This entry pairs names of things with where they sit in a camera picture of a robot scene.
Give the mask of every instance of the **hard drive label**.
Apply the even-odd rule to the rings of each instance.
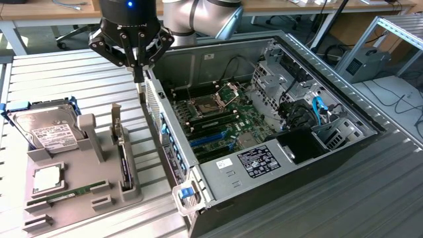
[[[32,130],[47,150],[59,149],[77,144],[77,138],[69,124],[62,124]]]
[[[266,145],[239,154],[238,158],[250,177],[253,178],[257,178],[267,174],[270,171],[281,168],[281,164]]]

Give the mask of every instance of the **metal shelf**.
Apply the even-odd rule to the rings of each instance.
[[[378,25],[423,50],[423,15],[381,16]]]
[[[371,36],[377,26],[382,26],[393,34],[395,34],[398,37],[401,37],[405,41],[407,41],[419,49],[419,52],[409,60],[403,68],[398,71],[398,76],[402,75],[402,73],[407,70],[409,66],[421,57],[423,53],[423,14],[417,13],[411,15],[378,16],[375,17],[367,30],[365,31],[363,36],[361,37],[350,54],[346,56],[346,59],[341,62],[341,65],[337,67],[338,73],[343,72],[349,67],[359,49],[366,44],[366,41],[369,40],[369,37]]]

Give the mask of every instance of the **label sticker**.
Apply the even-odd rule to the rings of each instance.
[[[233,161],[230,158],[221,160],[217,162],[218,168],[222,170],[225,167],[229,167],[233,165]]]
[[[62,124],[32,130],[47,150],[59,149],[77,144],[77,138],[69,124]]]
[[[250,177],[253,178],[257,178],[267,174],[270,171],[281,168],[281,164],[266,145],[239,154],[238,158]]]
[[[203,125],[202,128],[206,128],[206,127],[210,127],[210,126],[218,125],[218,124],[219,124],[219,122],[215,121],[215,122],[213,122],[213,123],[210,123],[210,124]]]
[[[214,59],[214,54],[205,55],[205,59],[206,59],[206,60]]]

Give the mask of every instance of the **circuit board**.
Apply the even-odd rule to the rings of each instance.
[[[47,201],[48,203],[58,202],[58,201],[64,200],[67,198],[71,198],[71,197],[75,197],[75,196],[81,196],[81,195],[83,195],[86,193],[90,193],[91,192],[90,189],[93,187],[101,186],[103,184],[106,184],[106,181],[101,181],[101,182],[93,183],[93,184],[90,184],[90,185],[87,185],[85,187],[79,187],[79,188],[73,189],[70,191],[64,191],[64,192],[60,192],[60,193],[56,193],[56,194],[52,194],[52,195],[47,195],[47,196],[44,196],[44,197],[39,198],[39,199],[35,199],[35,200],[30,201],[27,205],[30,206],[30,205],[38,204],[40,202],[44,202],[44,201]]]
[[[226,84],[217,94],[174,102],[173,107],[201,163],[265,142],[274,133],[234,85]]]

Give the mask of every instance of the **blue pcie slot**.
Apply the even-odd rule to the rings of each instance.
[[[203,145],[203,144],[206,144],[206,143],[214,142],[214,141],[217,141],[217,140],[222,140],[222,139],[225,139],[225,137],[226,137],[226,131],[225,131],[225,132],[221,132],[221,133],[218,133],[218,134],[215,134],[215,135],[207,136],[207,137],[205,137],[203,139],[199,139],[199,140],[197,140],[197,141],[193,141],[193,142],[190,143],[190,145],[191,145],[191,147],[195,147],[195,146]]]

